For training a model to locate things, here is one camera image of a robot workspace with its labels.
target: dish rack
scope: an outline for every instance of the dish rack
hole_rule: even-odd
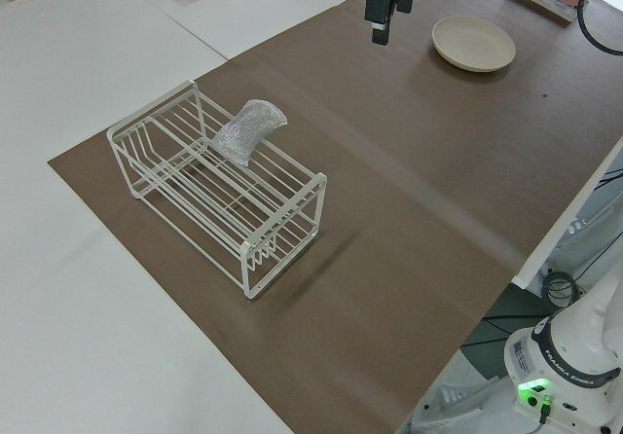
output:
[[[223,157],[211,138],[233,117],[188,81],[107,137],[132,195],[253,299],[318,233],[327,178],[268,141],[248,167]]]

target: bubble wrap package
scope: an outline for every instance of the bubble wrap package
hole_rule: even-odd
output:
[[[270,101],[249,100],[214,135],[212,144],[224,157],[248,166],[255,146],[275,129],[285,125],[285,115]]]

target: green light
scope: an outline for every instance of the green light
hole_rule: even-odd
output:
[[[524,383],[520,383],[519,385],[517,385],[517,389],[520,392],[523,391],[527,391],[527,390],[533,390],[537,387],[546,387],[549,385],[549,380],[548,379],[535,379],[535,380],[531,380],[530,382],[524,382]]]

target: round dish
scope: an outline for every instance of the round dish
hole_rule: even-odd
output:
[[[515,58],[515,43],[484,18],[451,16],[432,29],[435,50],[454,66],[472,72],[492,72]]]

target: brown mat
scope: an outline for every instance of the brown mat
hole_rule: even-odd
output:
[[[297,434],[397,428],[621,136],[622,61],[574,25],[511,0],[416,0],[381,48],[363,5],[199,79],[234,113],[277,104],[289,126],[272,141],[329,178],[318,239],[258,301],[129,195],[103,133],[51,161]],[[429,37],[451,14],[503,24],[516,61],[445,63]]]

